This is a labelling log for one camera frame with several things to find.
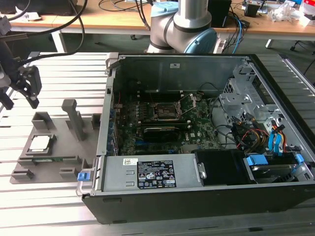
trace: red wire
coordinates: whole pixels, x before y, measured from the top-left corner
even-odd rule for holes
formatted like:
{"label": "red wire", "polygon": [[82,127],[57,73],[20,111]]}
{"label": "red wire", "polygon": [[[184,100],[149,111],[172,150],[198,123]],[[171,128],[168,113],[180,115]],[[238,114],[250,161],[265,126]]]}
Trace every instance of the red wire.
{"label": "red wire", "polygon": [[250,129],[250,130],[248,130],[248,131],[243,135],[242,141],[243,141],[243,139],[247,136],[247,134],[248,134],[249,132],[251,132],[251,131],[260,131],[260,132],[264,133],[265,135],[269,136],[268,133],[267,133],[266,131],[264,131],[264,130],[261,130],[261,129]]}

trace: connector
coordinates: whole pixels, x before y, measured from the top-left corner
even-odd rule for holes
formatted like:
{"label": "connector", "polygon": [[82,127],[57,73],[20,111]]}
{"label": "connector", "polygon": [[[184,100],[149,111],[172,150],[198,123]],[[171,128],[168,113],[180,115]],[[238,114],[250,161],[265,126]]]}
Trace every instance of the connector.
{"label": "connector", "polygon": [[245,118],[249,121],[254,121],[255,117],[249,113],[245,113]]}
{"label": "connector", "polygon": [[233,121],[233,123],[236,123],[236,124],[241,124],[242,121],[236,117],[231,117],[231,120]]}
{"label": "connector", "polygon": [[276,128],[274,131],[272,131],[272,133],[274,134],[274,133],[278,133],[280,131],[283,131],[284,128],[285,128],[285,126],[282,124],[278,128]]}

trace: gray plastic block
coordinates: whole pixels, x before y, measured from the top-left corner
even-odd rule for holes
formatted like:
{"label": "gray plastic block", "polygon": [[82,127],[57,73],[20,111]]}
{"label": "gray plastic block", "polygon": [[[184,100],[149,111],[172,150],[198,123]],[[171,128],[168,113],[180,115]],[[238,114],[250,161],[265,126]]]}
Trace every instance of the gray plastic block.
{"label": "gray plastic block", "polygon": [[70,157],[64,157],[63,162],[67,165],[80,164],[82,160],[79,158],[79,156],[70,156]]}
{"label": "gray plastic block", "polygon": [[24,160],[19,159],[19,160],[18,160],[18,163],[19,163],[21,166],[35,166],[35,165],[36,165],[36,163],[33,162],[32,159],[24,159]]}
{"label": "gray plastic block", "polygon": [[18,180],[30,180],[34,174],[29,169],[16,169],[11,176]]}
{"label": "gray plastic block", "polygon": [[78,177],[78,171],[75,167],[60,168],[59,174],[62,178],[75,178]]}
{"label": "gray plastic block", "polygon": [[31,121],[37,130],[48,130],[49,123],[52,122],[47,112],[36,112]]}
{"label": "gray plastic block", "polygon": [[86,169],[86,168],[89,168],[90,165],[87,163],[86,159],[84,158],[83,161],[82,161],[82,166],[81,166],[81,169]]}
{"label": "gray plastic block", "polygon": [[93,114],[92,115],[91,123],[92,123],[93,129],[99,129],[99,127],[100,127],[100,118],[101,118],[101,114]]}
{"label": "gray plastic block", "polygon": [[76,106],[77,101],[75,99],[65,99],[63,101],[62,110],[68,113],[72,129],[74,130],[78,141],[83,141],[85,140],[86,135],[83,131],[82,127],[83,121],[81,115],[80,114],[78,115],[77,111],[75,110]]}

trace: warning label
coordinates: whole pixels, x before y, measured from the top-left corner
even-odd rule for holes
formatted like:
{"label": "warning label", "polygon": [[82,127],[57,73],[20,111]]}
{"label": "warning label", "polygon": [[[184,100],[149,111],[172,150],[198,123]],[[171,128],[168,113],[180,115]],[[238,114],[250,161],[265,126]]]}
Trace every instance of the warning label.
{"label": "warning label", "polygon": [[176,187],[173,161],[140,161],[137,170],[140,189]]}

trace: white paper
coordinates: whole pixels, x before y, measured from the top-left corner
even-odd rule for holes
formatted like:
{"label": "white paper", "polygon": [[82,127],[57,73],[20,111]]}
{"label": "white paper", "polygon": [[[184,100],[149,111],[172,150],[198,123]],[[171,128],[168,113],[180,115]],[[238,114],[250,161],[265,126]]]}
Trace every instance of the white paper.
{"label": "white paper", "polygon": [[[22,10],[18,9],[17,7],[15,7],[16,10],[16,15],[20,14],[22,12]],[[36,20],[40,20],[41,17],[38,15],[37,12],[26,12],[23,16],[19,17],[16,20],[19,21],[36,21]]]}

